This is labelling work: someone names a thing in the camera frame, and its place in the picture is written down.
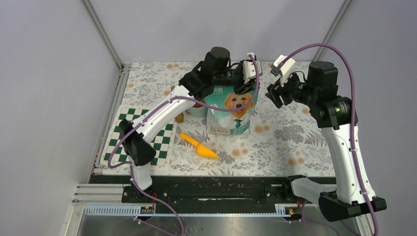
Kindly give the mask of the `green pet food bag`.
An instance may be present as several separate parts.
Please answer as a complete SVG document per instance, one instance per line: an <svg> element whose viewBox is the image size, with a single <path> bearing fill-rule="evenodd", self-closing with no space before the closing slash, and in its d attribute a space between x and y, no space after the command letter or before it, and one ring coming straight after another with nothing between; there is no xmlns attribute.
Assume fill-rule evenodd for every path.
<svg viewBox="0 0 417 236"><path fill-rule="evenodd" d="M253 116L257 102L254 91L238 95L233 87L215 87L214 92L205 97L207 105L226 109L208 109L206 127L209 134L218 135L242 135L250 127L250 119Z"/></svg>

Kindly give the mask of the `orange plastic scoop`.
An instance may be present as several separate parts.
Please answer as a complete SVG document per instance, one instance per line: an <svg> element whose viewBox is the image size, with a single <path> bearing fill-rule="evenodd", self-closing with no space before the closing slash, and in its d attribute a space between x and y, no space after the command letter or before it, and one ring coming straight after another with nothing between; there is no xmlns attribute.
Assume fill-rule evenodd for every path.
<svg viewBox="0 0 417 236"><path fill-rule="evenodd" d="M190 136L188 136L184 133L180 133L179 136L195 147L196 153L197 153L198 156L204 157L204 158L210 158L210 159L218 159L218 156L215 152L213 152L209 148L205 147L204 145L202 145L198 141L194 140Z"/></svg>

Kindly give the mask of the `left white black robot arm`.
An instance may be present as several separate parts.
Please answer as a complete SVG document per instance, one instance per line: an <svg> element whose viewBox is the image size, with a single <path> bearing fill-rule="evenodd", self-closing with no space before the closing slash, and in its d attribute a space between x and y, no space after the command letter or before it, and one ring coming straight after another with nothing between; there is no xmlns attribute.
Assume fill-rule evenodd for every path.
<svg viewBox="0 0 417 236"><path fill-rule="evenodd" d="M150 142L162 128L186 109L200 104L216 86L231 87L237 95L250 91L258 93L262 67L255 54L248 53L248 59L235 64L230 64L229 60L227 49L213 47L156 107L133 121L123 119L119 123L119 144L128 155L131 181L135 186L133 194L140 202L152 197L150 162L156 150Z"/></svg>

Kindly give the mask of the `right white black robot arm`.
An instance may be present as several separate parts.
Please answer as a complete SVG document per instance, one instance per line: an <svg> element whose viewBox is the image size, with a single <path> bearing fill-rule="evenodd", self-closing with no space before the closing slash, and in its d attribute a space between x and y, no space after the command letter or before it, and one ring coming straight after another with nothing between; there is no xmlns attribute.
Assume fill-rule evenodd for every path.
<svg viewBox="0 0 417 236"><path fill-rule="evenodd" d="M367 178L352 101L338 95L338 69L334 64L310 63L304 81L299 79L293 59L280 59L271 72L278 80L268 86L267 97L278 108L291 102L308 106L328 145L336 178L336 187L331 188L303 175L290 176L283 184L284 200L308 200L330 222L385 210L385 199L375 194Z"/></svg>

